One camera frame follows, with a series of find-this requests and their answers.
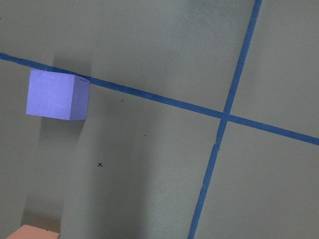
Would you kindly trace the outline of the purple block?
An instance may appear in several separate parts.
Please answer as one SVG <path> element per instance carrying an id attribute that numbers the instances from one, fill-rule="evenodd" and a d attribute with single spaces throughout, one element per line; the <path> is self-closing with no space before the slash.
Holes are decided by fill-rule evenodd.
<path id="1" fill-rule="evenodd" d="M 32 69 L 26 114 L 60 120 L 85 120 L 90 81 L 72 74 Z"/>

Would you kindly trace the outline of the orange block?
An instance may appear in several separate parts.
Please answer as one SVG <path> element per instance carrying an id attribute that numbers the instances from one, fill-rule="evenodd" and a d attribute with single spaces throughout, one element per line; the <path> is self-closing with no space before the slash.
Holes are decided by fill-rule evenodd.
<path id="1" fill-rule="evenodd" d="M 30 225 L 23 225 L 7 239 L 59 239 L 60 233 L 48 231 Z"/>

